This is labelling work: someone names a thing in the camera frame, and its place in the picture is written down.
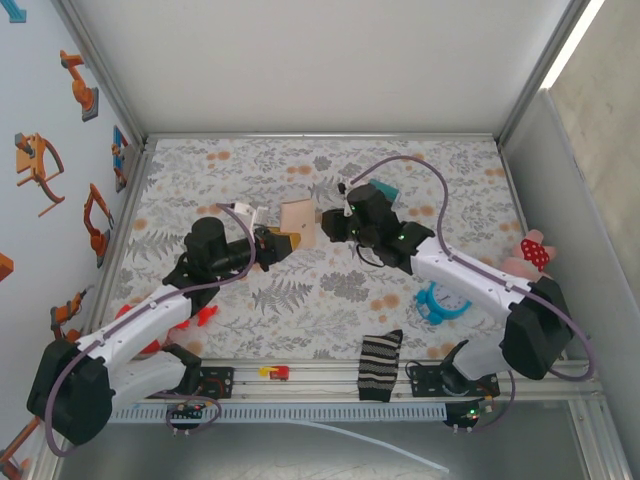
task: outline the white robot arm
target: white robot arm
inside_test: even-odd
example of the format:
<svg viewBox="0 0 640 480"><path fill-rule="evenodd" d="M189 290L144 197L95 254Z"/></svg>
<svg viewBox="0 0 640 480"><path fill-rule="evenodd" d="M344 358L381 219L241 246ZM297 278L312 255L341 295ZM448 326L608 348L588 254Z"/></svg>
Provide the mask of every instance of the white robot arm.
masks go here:
<svg viewBox="0 0 640 480"><path fill-rule="evenodd" d="M541 297L566 313L556 282L546 277L528 282L443 247L432 230L399 221L391 202L372 184L348 192L345 208L324 212L322 229L332 242L354 241L371 248L386 266L448 286L502 322L503 332L460 342L445 358L441 376L449 391L465 392L470 382L510 369L541 379L573 336L556 314L527 296Z"/></svg>

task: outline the cable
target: cable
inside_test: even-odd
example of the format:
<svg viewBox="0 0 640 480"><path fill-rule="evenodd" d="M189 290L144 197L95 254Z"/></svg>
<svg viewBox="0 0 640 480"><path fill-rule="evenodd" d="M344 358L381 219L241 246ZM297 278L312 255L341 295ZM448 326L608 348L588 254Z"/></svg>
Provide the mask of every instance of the cable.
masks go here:
<svg viewBox="0 0 640 480"><path fill-rule="evenodd" d="M435 462L432 462L431 460L427 460L426 458L420 457L420 456L416 455L415 453L408 452L406 450L403 450L400 447L396 447L395 445L391 445L390 443L383 442L382 440L377 440L375 438L367 437L365 435L360 435L359 433L351 432L351 431L345 430L343 428L338 428L338 427L334 427L334 426L331 426L331 425L325 425L323 423L302 422L302 421L297 421L297 420L288 420L288 421L285 421L283 423L289 423L289 424L292 424L292 425L300 425L300 426L303 426L303 427L319 428L321 430L328 430L330 432L339 433L341 435L346 435L347 437L357 438L358 440L362 440L363 442L372 443L373 445L378 445L379 447L383 447L383 448L386 448L388 450L391 450L392 452L396 452L396 453L399 453L400 455L404 455L405 457L410 458L412 460L415 460L417 462L420 462L423 465L426 465L427 467L435 468L436 470L440 470L441 472L449 473L449 469L447 467L444 467L444 466L439 465L439 464L437 464Z"/></svg>
<svg viewBox="0 0 640 480"><path fill-rule="evenodd" d="M193 435L194 433L198 433L198 432L201 432L201 431L205 430L207 427L210 427L213 424L213 422L218 420L220 418L220 416L222 415L222 405L220 405L220 402L218 402L217 400L215 400L213 398L202 397L202 396L199 396L199 395L174 395L174 394L165 393L165 392L156 393L156 394L154 394L154 397L166 398L166 399L169 399L169 400L185 400L187 402L192 402L192 401L203 402L207 406L209 406L211 404L216 406L218 411L216 412L215 415L213 415L206 422L201 423L200 425L198 425L196 428L192 428L190 430L185 430L185 435ZM167 414L166 414L165 419L164 419L165 420L165 424L167 425L167 427L169 427L171 430L174 431L174 434L177 433L177 429L171 423L171 415L173 413L177 412L178 410L180 410L179 406L175 406L174 408L167 409Z"/></svg>
<svg viewBox="0 0 640 480"><path fill-rule="evenodd" d="M419 163L420 165L423 165L423 166L427 167L429 170L431 170L433 172L433 174L438 178L438 180L440 180L440 183L442 184L443 198L442 198L442 207L440 208L440 213L438 214L438 220L436 222L436 235L437 235L437 238L438 238L438 243L440 243L440 248L442 248L442 251L451 260L454 260L454 261L458 262L459 264L467 267L469 270L471 270L471 271L473 271L475 273L478 273L478 274L482 275L483 277L488 278L489 280L497 283L498 285L508 289L508 287L507 287L508 284L507 284L507 282L505 280L503 280L502 278L497 277L497 276L495 276L495 275L493 275L493 274L491 274L489 272L486 272L481 267L473 265L472 263L469 263L468 261L466 261L463 258L458 257L447 246L447 243L444 240L442 222L444 220L444 214L445 214L445 211L447 209L447 205L449 203L449 187L447 186L447 181L444 179L442 174L433 165L431 165L430 163L427 163L424 160L421 160L421 159L419 159L417 157L412 157L410 155L395 155L393 157L385 158L384 160L381 160L378 163L374 164L373 166L367 168L364 172L362 172L360 175L356 176L349 183L351 185L355 184L356 182L361 180L366 175L369 175L371 172L373 172L377 168L381 167L382 165L384 165L386 163L392 162L394 160L411 160L413 162ZM587 338L587 335L571 319L571 317L569 317L566 313L564 313L558 307L556 307L552 303L548 302L544 298L540 297L539 295L536 295L535 293L528 292L527 290L525 290L523 288L520 288L517 285L513 285L510 288L512 290L514 290L515 292L517 292L517 293L519 293L519 294L521 294L521 295L523 295L523 296L525 296L525 297L537 302L538 304L542 305L543 307L545 307L548 310L550 310L551 312L553 312L555 315L557 315L560 319L562 319L562 321L564 321L567 324L567 326L571 329L571 331L582 342L582 345L583 345L583 347L585 349L585 352L587 353L587 358L589 359L589 366L587 368L587 371L584 374L578 375L578 376L565 375L564 373L559 372L559 371L555 370L554 368L550 368L549 372L551 372L553 375L555 375L556 377L558 377L558 378L560 378L562 380L567 380L567 381L571 381L571 382L581 382L581 381L588 380L591 377L593 377L593 374L595 372L595 358L596 358L595 351L593 350L593 347L591 346L591 342Z"/></svg>
<svg viewBox="0 0 640 480"><path fill-rule="evenodd" d="M367 265L371 265L372 267L376 267L376 268L382 268L384 267L384 265L378 265L377 263L373 263L370 262L369 260L367 260L366 258L364 258L362 256L362 252L360 251L360 249L362 248L362 244L361 243L357 243L356 244L356 253L358 254L358 257L360 258L360 260L362 260L364 263L366 263Z"/></svg>
<svg viewBox="0 0 640 480"><path fill-rule="evenodd" d="M163 296L161 296L161 297L159 297L159 298L157 298L155 300L155 304L156 305L159 305L162 302L164 302L164 301L166 301L166 300L168 300L168 299L170 299L172 297L175 297L175 296L178 296L178 295L182 295L184 293L195 292L195 291L198 291L198 290L206 290L206 289L209 289L209 288L215 288L215 287L221 287L223 285L228 285L231 282L234 282L236 280L240 280L241 278L246 277L248 275L248 273L251 271L251 267L253 266L253 264L256 261L256 246L255 246L255 243L253 241L251 241L251 239L252 239L251 232L249 231L247 226L244 224L244 222L242 220L240 220L240 218L233 212L233 210L231 210L231 208L229 208L230 205L219 203L219 204L217 204L217 206L221 210L223 210L227 215L229 215L233 220L235 220L238 223L238 225L240 225L240 228L242 228L242 231L244 232L246 237L249 239L249 247L251 249L251 257L249 259L249 263L244 268L244 270L242 270L237 275L234 275L233 277L230 277L230 278L227 278L227 279L224 279L224 280L218 280L217 282L213 282L213 283L206 283L204 285L195 285L193 287L183 288L182 290L176 290L174 292L167 293L167 294L165 294L165 295L163 295ZM103 335L104 340L107 340L107 339L111 338L118 330L124 328L125 326L127 326L128 324L133 322L136 318L138 318L140 315L142 315L143 313L145 313L149 309L151 309L151 303L145 304L142 308L140 308L140 310L136 310L129 317L127 317L126 319L124 319L120 323L112 326L111 329L107 328L107 330L105 331L105 333ZM80 352L78 355L76 355L67 364L67 366L62 370L62 372L60 373L60 375L58 376L58 378L54 382L53 387L51 388L51 391L49 392L49 397L47 398L47 404L45 406L45 411L44 411L45 437L47 439L47 444L49 445L49 448L51 449L53 454L58 456L58 457L66 457L66 456L68 456L69 454L71 454L71 452L73 452L75 450L75 447L72 447L67 451L63 451L56 445L55 438L53 437L53 406L55 404L55 401L56 401L56 398L58 396L58 393L60 392L60 388L62 387L62 384L67 379L67 377L71 374L71 372L74 370L74 368L85 357L87 357L93 350L95 350L99 345L100 345L100 341L96 340L93 343L91 343L86 349L84 349L82 352Z"/></svg>

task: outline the black joint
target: black joint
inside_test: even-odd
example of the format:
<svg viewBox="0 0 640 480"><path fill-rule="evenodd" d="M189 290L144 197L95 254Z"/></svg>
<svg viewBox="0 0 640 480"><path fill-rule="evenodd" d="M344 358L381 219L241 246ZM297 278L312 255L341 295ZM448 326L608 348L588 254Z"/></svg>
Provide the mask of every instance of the black joint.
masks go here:
<svg viewBox="0 0 640 480"><path fill-rule="evenodd" d="M173 392L180 395L193 394L200 384L200 366L202 365L202 359L177 343L167 345L162 350L179 358L186 367L180 384Z"/></svg>

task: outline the striped sock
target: striped sock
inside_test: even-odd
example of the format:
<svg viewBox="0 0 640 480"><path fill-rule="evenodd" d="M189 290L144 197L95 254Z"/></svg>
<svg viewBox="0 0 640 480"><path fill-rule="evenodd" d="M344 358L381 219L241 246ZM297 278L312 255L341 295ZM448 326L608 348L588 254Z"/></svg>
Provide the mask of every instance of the striped sock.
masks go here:
<svg viewBox="0 0 640 480"><path fill-rule="evenodd" d="M366 335L362 340L358 391L360 400L391 400L391 391L398 377L398 361L402 345L402 330L382 337Z"/></svg>

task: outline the patterned fabric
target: patterned fabric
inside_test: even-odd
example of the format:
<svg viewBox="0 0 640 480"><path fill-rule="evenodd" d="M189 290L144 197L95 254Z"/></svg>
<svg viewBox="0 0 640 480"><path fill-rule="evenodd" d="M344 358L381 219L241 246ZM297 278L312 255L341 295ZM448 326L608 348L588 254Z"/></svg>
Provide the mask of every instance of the patterned fabric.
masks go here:
<svg viewBox="0 0 640 480"><path fill-rule="evenodd" d="M311 197L318 214L340 207L339 182L397 154L423 157L447 179L448 242L500 265L522 236L492 141L161 140L148 168L108 318L160 284L198 218L218 216L229 241L240 238L239 227L216 202L265 205L269 223L278 226L281 202ZM442 191L426 168L392 162L371 178L400 190L400 219L435 227ZM369 250L362 252L378 261ZM365 334L402 328L403 358L435 359L462 339L501 328L475 306L440 326L425 322L415 310L414 296L428 284L428 279L398 269L364 264L353 244L330 243L317 224L313 249L294 252L267 273L256 267L245 281L223 287L212 302L220 309L207 325L172 331L170 338L204 358L357 359Z"/></svg>
<svg viewBox="0 0 640 480"><path fill-rule="evenodd" d="M398 378L398 361L402 346L402 330L382 337L365 335L358 367L360 400L388 402Z"/></svg>

